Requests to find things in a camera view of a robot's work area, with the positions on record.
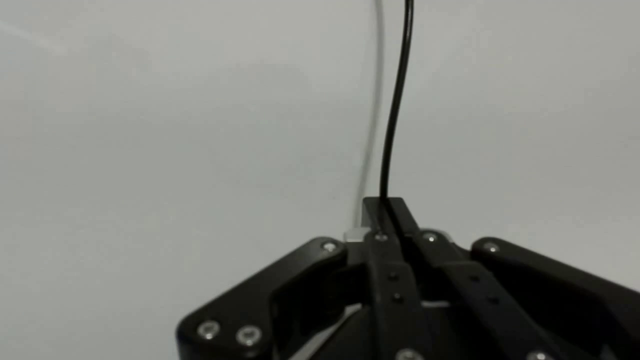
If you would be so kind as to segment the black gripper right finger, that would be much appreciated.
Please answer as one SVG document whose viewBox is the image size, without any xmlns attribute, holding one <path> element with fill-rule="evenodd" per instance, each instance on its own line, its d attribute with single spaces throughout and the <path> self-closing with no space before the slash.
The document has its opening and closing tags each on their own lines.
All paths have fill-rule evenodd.
<svg viewBox="0 0 640 360">
<path fill-rule="evenodd" d="M 420 231 L 401 199 L 387 199 L 385 215 L 498 360 L 640 360 L 638 291 L 494 236 L 462 251 Z"/>
</svg>

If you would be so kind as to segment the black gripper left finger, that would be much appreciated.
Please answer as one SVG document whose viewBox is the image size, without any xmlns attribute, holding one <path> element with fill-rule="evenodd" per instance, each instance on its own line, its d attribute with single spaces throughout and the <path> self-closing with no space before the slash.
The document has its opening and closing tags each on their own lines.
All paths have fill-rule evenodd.
<svg viewBox="0 0 640 360">
<path fill-rule="evenodd" d="M 420 233 L 400 199 L 361 202 L 358 243 L 311 238 L 175 327 L 180 360 L 426 360 L 427 330 L 409 248 Z"/>
</svg>

